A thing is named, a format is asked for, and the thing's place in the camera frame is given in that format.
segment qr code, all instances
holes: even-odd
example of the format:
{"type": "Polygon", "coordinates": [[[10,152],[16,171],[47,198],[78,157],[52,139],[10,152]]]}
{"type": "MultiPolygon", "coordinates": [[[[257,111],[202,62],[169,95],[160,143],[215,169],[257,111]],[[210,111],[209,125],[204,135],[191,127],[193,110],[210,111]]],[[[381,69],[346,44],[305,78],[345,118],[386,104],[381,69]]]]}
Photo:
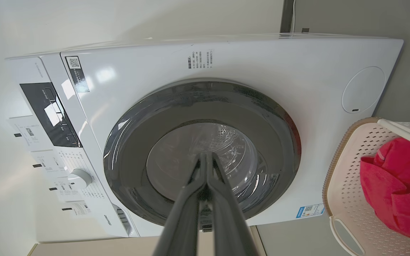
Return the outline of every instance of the qr code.
{"type": "Polygon", "coordinates": [[[28,134],[29,134],[30,136],[34,136],[34,133],[33,133],[33,131],[31,131],[30,128],[26,128],[26,131],[28,132],[28,134]]]}
{"type": "Polygon", "coordinates": [[[67,65],[69,65],[69,68],[82,68],[77,56],[66,57],[65,59],[67,60],[67,65]]]}

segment white dial knob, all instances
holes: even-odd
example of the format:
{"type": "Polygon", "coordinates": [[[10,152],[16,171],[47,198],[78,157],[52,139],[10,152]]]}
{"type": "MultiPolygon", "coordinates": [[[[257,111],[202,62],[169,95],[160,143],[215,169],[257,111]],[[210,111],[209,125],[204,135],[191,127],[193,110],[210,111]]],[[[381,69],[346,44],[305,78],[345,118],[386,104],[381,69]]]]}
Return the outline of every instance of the white dial knob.
{"type": "Polygon", "coordinates": [[[74,169],[67,177],[69,183],[75,188],[84,189],[91,184],[93,179],[82,169],[74,169]]]}

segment red garment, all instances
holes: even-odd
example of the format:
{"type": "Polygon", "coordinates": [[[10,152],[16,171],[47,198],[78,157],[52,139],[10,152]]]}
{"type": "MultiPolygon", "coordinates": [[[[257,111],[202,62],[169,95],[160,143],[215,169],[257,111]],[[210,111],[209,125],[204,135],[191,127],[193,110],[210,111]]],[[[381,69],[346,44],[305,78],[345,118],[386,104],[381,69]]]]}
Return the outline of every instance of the red garment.
{"type": "Polygon", "coordinates": [[[397,138],[374,157],[362,157],[360,181],[366,201],[390,229],[410,237],[410,141],[397,138]]]}

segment door glass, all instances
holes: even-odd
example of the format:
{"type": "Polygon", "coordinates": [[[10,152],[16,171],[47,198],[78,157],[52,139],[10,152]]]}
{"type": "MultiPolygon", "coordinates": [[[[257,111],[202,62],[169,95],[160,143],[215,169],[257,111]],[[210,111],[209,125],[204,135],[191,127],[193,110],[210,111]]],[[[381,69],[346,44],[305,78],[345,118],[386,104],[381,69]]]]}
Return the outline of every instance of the door glass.
{"type": "Polygon", "coordinates": [[[175,201],[202,151],[219,156],[234,194],[244,191],[252,181],[257,168],[254,144],[241,131],[218,123],[194,123],[163,136],[148,155],[149,181],[159,193],[175,201]]]}

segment blue and white label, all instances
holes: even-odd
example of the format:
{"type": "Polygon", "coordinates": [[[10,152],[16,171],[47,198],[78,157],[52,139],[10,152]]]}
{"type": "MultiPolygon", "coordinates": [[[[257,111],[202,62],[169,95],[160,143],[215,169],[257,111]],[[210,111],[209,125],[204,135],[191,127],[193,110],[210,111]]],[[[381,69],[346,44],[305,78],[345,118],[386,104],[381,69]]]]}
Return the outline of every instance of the blue and white label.
{"type": "Polygon", "coordinates": [[[296,214],[296,219],[303,217],[311,217],[314,215],[321,215],[324,213],[325,206],[324,204],[314,204],[312,206],[303,206],[298,210],[296,214]]]}

